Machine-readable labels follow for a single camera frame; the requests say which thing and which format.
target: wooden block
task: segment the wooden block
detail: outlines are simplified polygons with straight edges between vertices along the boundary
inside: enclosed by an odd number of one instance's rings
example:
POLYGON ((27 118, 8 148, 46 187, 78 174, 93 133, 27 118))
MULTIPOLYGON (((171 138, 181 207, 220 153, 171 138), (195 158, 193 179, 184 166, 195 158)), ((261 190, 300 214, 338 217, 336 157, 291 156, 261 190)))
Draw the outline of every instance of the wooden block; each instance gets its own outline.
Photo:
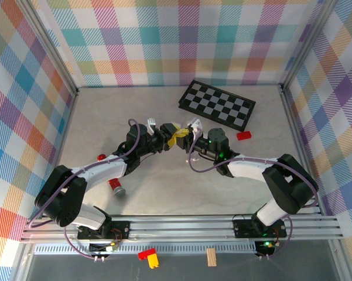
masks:
POLYGON ((207 249, 207 263, 208 266, 217 266, 215 248, 207 249))

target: plaid fabric backdrop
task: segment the plaid fabric backdrop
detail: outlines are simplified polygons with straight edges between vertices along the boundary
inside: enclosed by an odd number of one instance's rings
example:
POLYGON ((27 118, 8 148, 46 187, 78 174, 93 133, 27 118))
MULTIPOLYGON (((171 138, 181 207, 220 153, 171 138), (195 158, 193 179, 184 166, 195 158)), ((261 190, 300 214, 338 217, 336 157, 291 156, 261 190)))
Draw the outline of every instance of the plaid fabric backdrop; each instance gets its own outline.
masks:
POLYGON ((309 18, 309 21, 307 22, 306 27, 303 30, 301 36, 299 37, 297 45, 294 48, 294 51, 293 51, 290 59, 288 60, 288 63, 285 67, 285 71, 282 73, 279 83, 283 83, 285 81, 285 78, 288 76, 289 70, 293 66, 295 59, 297 58, 298 54, 300 53, 300 51, 303 47, 303 44, 305 42, 306 36, 310 32, 312 25, 313 25, 314 21, 317 19, 317 16, 319 15, 320 10, 325 2, 326 2, 326 0, 318 0, 316 6, 314 8, 314 11, 312 12, 312 14, 309 18))
POLYGON ((338 2, 291 92, 320 195, 352 258, 352 0, 338 2))
POLYGON ((33 0, 76 83, 89 87, 277 84, 322 2, 33 0))
POLYGON ((52 171, 71 99, 15 0, 0 0, 0 280, 52 171))

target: wire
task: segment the wire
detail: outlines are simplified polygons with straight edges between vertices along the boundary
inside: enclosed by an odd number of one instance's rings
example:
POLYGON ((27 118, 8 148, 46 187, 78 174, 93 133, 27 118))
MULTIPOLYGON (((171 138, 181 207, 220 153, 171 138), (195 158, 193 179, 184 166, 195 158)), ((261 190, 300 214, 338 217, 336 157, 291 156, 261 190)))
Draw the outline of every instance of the wire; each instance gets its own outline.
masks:
MULTIPOLYGON (((285 165, 283 163, 280 163, 280 162, 276 162, 276 161, 273 161, 273 160, 267 160, 267 159, 260 159, 260 158, 251 158, 251 157, 244 157, 244 158, 232 158, 232 159, 228 159, 228 160, 225 160, 225 161, 222 161, 220 162, 219 164, 216 164, 208 169, 204 169, 204 170, 196 170, 193 165, 192 165, 192 161, 191 161, 191 158, 192 158, 192 153, 193 153, 193 150, 194 150, 194 146, 195 146, 195 143, 197 142, 198 140, 198 137, 197 137, 197 134, 195 134, 195 138, 194 138, 194 141, 190 147, 190 150, 189 150, 189 155, 188 155, 188 160, 189 160, 189 166, 190 168, 196 172, 196 173, 205 173, 205 172, 209 172, 211 170, 214 170, 218 167, 220 167, 221 165, 224 165, 226 163, 230 163, 230 162, 237 162, 237 161, 248 161, 248 162, 255 162, 255 163, 267 163, 267 164, 272 164, 272 165, 278 165, 280 167, 283 167, 284 169, 290 171, 291 173, 293 173, 295 176, 297 176, 298 178, 300 178, 304 183, 307 184, 307 186, 311 189, 313 195, 315 196, 315 200, 314 202, 312 202, 311 204, 309 205, 305 205, 303 206, 303 208, 310 208, 310 207, 314 207, 317 205, 317 202, 318 202, 318 195, 317 195, 317 191, 315 189, 315 187, 312 185, 312 183, 306 179, 303 175, 301 175, 299 172, 297 172, 296 170, 294 170, 293 168, 289 167, 288 165, 285 165)), ((282 219, 285 219, 287 218, 290 222, 290 232, 289 232, 289 236, 287 238, 287 240, 285 241, 284 245, 281 247, 281 249, 278 251, 278 252, 275 252, 273 253, 271 256, 277 256, 279 253, 281 253, 285 248, 286 246, 288 245, 289 241, 291 240, 291 237, 292 237, 292 234, 293 234, 293 222, 292 222, 292 219, 289 217, 290 214, 284 216, 282 219)))
POLYGON ((144 157, 144 158, 139 162, 139 164, 142 163, 144 160, 146 160, 148 157, 151 157, 151 156, 153 156, 153 155, 155 155, 155 154, 156 154, 156 153, 147 155, 146 157, 144 157))
POLYGON ((53 220, 43 221, 40 224, 32 225, 31 228, 41 227, 42 225, 49 224, 50 222, 53 222, 53 220))
MULTIPOLYGON (((134 122, 134 124, 136 125, 136 129, 137 129, 137 132, 138 132, 138 135, 136 137, 136 140, 135 140, 135 143, 133 145, 133 147, 127 151, 126 153, 124 153, 123 155, 117 157, 117 158, 114 158, 114 159, 111 159, 111 160, 102 160, 102 161, 99 161, 99 162, 95 162, 95 163, 92 163, 88 166, 86 166, 85 168, 75 172, 74 174, 72 174, 70 177, 68 177, 61 185, 60 187, 52 194, 52 196, 44 203, 44 205, 38 210, 38 212, 34 215, 34 217, 30 220, 29 222, 29 228, 33 228, 32 224, 34 223, 35 219, 42 213, 44 212, 44 210, 48 207, 48 205, 56 198, 56 196, 60 193, 60 191, 65 188, 67 186, 67 184, 69 182, 71 182, 71 180, 73 180, 75 177, 77 177, 79 174, 82 174, 84 173, 85 171, 87 171, 88 169, 90 168, 93 168, 93 167, 96 167, 96 166, 99 166, 99 165, 103 165, 103 164, 106 164, 106 163, 109 163, 109 162, 113 162, 113 161, 116 161, 116 160, 119 160, 119 159, 122 159, 126 156, 128 156, 130 153, 132 153, 134 151, 134 149, 138 146, 138 143, 139 143, 139 138, 141 137, 141 134, 140 134, 140 127, 139 127, 139 123, 134 120, 134 119, 129 119, 128 123, 129 123, 129 126, 131 126, 131 121, 134 122)), ((65 239, 66 239, 66 242, 77 252, 79 253, 81 256, 84 256, 85 258, 89 258, 89 259, 93 259, 95 260, 95 258, 93 258, 92 256, 84 253, 84 252, 81 252, 79 251, 69 240, 69 237, 67 236, 66 234, 66 227, 64 227, 64 236, 65 236, 65 239)))
POLYGON ((274 230, 276 232, 276 237, 277 237, 276 243, 278 243, 279 242, 279 238, 280 238, 279 231, 277 230, 277 228, 274 228, 274 230))
POLYGON ((292 219, 290 218, 290 215, 283 217, 283 219, 284 219, 284 218, 287 218, 287 219, 289 220, 290 224, 291 224, 291 225, 290 225, 290 230, 289 230, 288 238, 287 238, 287 240, 285 241, 285 243, 282 245, 282 247, 280 248, 280 250, 274 252, 270 257, 274 257, 274 256, 279 255, 279 254, 288 246, 289 241, 290 241, 291 238, 292 238, 292 235, 293 235, 293 221, 292 221, 292 219))
POLYGON ((208 160, 208 161, 212 161, 212 162, 214 162, 214 159, 211 159, 211 158, 205 157, 203 154, 200 154, 200 152, 198 152, 198 155, 199 155, 200 157, 202 157, 203 159, 206 159, 206 160, 208 160))
POLYGON ((113 232, 115 233, 116 240, 117 240, 117 242, 118 242, 118 243, 120 243, 120 242, 122 241, 122 239, 123 239, 123 236, 122 236, 122 232, 121 232, 121 230, 119 230, 118 228, 114 228, 114 229, 112 229, 111 231, 113 231, 113 232), (119 232, 119 234, 120 234, 120 236, 121 236, 120 240, 118 240, 118 238, 117 238, 116 231, 118 231, 118 232, 119 232))
MULTIPOLYGON (((234 215, 234 216, 232 217, 232 221, 234 220, 234 218, 235 218, 236 216, 238 216, 238 215, 234 215)), ((240 216, 242 216, 242 217, 244 218, 244 220, 246 220, 244 215, 240 215, 240 216)))
POLYGON ((93 168, 93 167, 96 167, 96 166, 99 166, 99 165, 103 165, 103 164, 107 164, 109 162, 113 162, 113 161, 116 161, 116 160, 119 160, 119 159, 122 159, 126 156, 128 156, 130 153, 132 153, 134 151, 134 149, 136 148, 136 146, 138 145, 139 143, 139 138, 140 138, 140 127, 139 127, 139 123, 134 120, 134 119, 129 119, 129 126, 131 126, 130 122, 133 121, 136 125, 136 128, 138 130, 138 136, 136 137, 136 141, 133 145, 133 147, 127 151, 127 153, 124 153, 123 155, 121 155, 120 157, 117 157, 117 158, 114 158, 114 159, 111 159, 111 160, 102 160, 102 161, 99 161, 99 162, 95 162, 95 163, 92 163, 88 166, 86 166, 85 168, 75 172, 74 174, 72 174, 70 177, 68 177, 60 186, 59 188, 52 194, 52 196, 44 203, 44 205, 38 210, 38 212, 34 215, 34 217, 30 220, 29 222, 29 228, 32 228, 32 224, 34 223, 35 219, 42 213, 44 212, 44 210, 48 207, 48 205, 56 198, 56 196, 60 193, 60 191, 65 188, 67 186, 67 184, 69 182, 71 182, 71 180, 73 180, 75 177, 77 177, 79 174, 82 174, 84 173, 85 171, 87 171, 88 169, 90 168, 93 168))
POLYGON ((315 187, 312 185, 312 183, 306 179, 303 175, 301 175, 299 172, 297 172, 296 170, 294 170, 293 168, 289 167, 288 165, 285 165, 283 163, 280 163, 280 162, 277 162, 277 161, 273 161, 273 160, 267 160, 267 159, 261 159, 261 158, 251 158, 251 157, 244 157, 244 158, 232 158, 232 159, 228 159, 228 160, 225 160, 225 161, 222 161, 220 162, 219 164, 216 164, 208 169, 205 169, 205 170, 196 170, 193 165, 192 165, 192 153, 193 153, 193 150, 194 150, 194 146, 195 146, 195 143, 197 142, 198 138, 195 137, 191 147, 190 147, 190 150, 189 150, 189 156, 188 156, 188 159, 189 159, 189 166, 190 168, 196 172, 196 173, 205 173, 205 172, 209 172, 211 170, 214 170, 218 167, 220 167, 221 165, 224 165, 226 163, 230 163, 230 162, 237 162, 237 161, 248 161, 248 162, 255 162, 255 163, 266 163, 266 164, 273 164, 273 165, 278 165, 280 167, 283 167, 284 169, 290 171, 291 173, 293 173, 295 176, 297 176, 298 178, 300 178, 304 183, 307 184, 307 186, 311 189, 312 193, 314 194, 315 196, 315 200, 314 202, 312 202, 311 204, 309 205, 305 205, 303 206, 303 208, 310 208, 310 207, 314 207, 317 205, 317 202, 318 202, 318 196, 317 196, 317 191, 315 189, 315 187))

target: black and white checkerboard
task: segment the black and white checkerboard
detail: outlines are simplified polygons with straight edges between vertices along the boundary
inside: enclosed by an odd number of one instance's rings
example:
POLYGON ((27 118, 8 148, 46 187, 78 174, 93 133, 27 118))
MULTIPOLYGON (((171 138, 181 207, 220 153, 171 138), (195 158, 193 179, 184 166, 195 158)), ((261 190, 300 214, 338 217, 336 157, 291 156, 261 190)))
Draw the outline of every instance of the black and white checkerboard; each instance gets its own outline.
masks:
POLYGON ((179 104, 179 108, 243 132, 255 101, 194 80, 179 104))

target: white table surface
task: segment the white table surface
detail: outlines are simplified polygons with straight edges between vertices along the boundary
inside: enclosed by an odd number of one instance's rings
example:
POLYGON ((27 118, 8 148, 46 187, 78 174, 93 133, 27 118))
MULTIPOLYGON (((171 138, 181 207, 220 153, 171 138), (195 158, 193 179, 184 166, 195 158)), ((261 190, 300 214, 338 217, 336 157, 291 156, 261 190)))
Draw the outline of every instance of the white table surface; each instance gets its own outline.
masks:
MULTIPOLYGON (((78 96, 60 164, 69 168, 109 155, 126 138, 128 119, 157 125, 177 122, 183 126, 195 114, 178 108, 187 87, 85 88, 78 96)), ((237 131, 200 117, 204 132, 223 128, 231 148, 246 156, 280 157, 289 153, 298 159, 291 130, 277 86, 239 86, 222 89, 257 102, 246 127, 252 138, 237 141, 237 131)), ((84 203, 109 214, 251 214, 272 196, 265 183, 252 179, 231 179, 216 171, 197 174, 185 162, 185 151, 170 151, 146 159, 133 173, 120 179, 127 190, 115 198, 108 183, 95 186, 84 203)), ((199 160, 195 168, 211 162, 199 160)))

